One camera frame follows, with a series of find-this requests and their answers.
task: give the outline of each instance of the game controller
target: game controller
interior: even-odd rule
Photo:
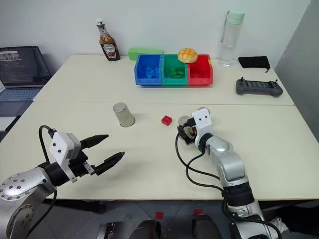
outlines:
[[[245,81],[242,77],[236,81],[236,93],[242,94],[256,94],[256,95],[272,95],[278,97],[283,93],[283,89],[276,81]]]

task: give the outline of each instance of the green container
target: green container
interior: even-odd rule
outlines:
[[[136,61],[140,54],[163,54],[164,51],[152,48],[133,48],[128,50],[128,56],[131,61]]]
[[[186,86],[188,65],[178,60],[177,55],[165,54],[162,67],[162,85]]]

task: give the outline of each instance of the blue bin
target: blue bin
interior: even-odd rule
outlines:
[[[162,85],[163,55],[140,54],[134,67],[135,82],[141,86]]]

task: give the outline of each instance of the water bottle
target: water bottle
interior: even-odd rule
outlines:
[[[219,65],[228,67],[231,65],[231,61],[234,55],[236,42],[239,36],[241,23],[243,22],[245,13],[239,13],[234,11],[228,11],[224,32],[221,39],[221,54],[219,59]]]

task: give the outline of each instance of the green bin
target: green bin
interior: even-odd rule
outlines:
[[[178,60],[177,55],[165,54],[162,67],[162,85],[164,86],[186,86],[188,64]]]

